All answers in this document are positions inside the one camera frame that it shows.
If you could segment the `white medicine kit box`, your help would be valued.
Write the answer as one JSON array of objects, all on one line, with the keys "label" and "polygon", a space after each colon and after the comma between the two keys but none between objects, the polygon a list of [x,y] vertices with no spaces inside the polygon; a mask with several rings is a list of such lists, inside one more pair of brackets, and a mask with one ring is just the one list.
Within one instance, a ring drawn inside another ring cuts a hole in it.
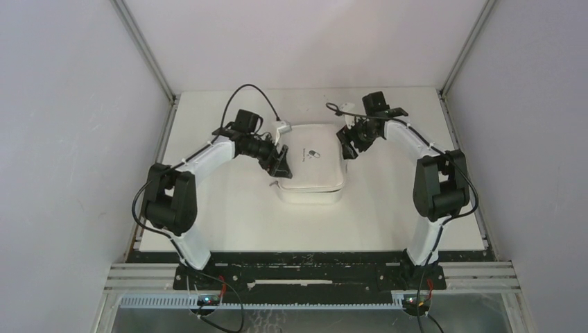
[{"label": "white medicine kit box", "polygon": [[293,125],[280,138],[288,147],[286,161],[291,178],[276,180],[277,196],[294,205],[332,205],[343,195],[347,162],[336,136],[338,127],[328,123]]}]

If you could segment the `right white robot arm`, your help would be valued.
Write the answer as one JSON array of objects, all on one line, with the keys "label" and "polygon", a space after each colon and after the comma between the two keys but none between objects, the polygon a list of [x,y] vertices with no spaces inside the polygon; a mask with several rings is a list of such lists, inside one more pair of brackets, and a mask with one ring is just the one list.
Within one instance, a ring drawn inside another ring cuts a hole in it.
[{"label": "right white robot arm", "polygon": [[345,118],[337,132],[343,158],[354,160],[378,139],[398,144],[415,162],[413,204],[420,216],[415,234],[406,249],[410,260],[401,273],[401,281],[411,289],[420,288],[429,277],[425,266],[438,260],[438,246],[444,227],[464,217],[463,207],[477,193],[467,173],[465,154],[460,149],[442,150],[414,127],[401,107],[392,108],[383,92],[362,98],[364,114],[354,114],[352,104],[326,107]]}]

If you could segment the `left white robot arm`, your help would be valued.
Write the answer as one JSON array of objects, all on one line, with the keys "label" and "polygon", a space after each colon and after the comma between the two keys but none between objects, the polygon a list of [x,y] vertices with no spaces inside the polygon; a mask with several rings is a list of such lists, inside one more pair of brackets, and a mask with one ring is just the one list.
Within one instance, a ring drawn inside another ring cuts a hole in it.
[{"label": "left white robot arm", "polygon": [[263,119],[239,110],[234,121],[217,128],[211,139],[177,164],[153,164],[146,183],[133,199],[132,216],[143,229],[167,238],[180,262],[192,268],[190,280],[200,289],[212,287],[216,269],[207,263],[211,251],[196,226],[198,185],[219,167],[240,155],[254,158],[274,178],[292,178],[288,147],[280,139],[292,130],[289,122],[274,122],[275,134],[262,137]]}]

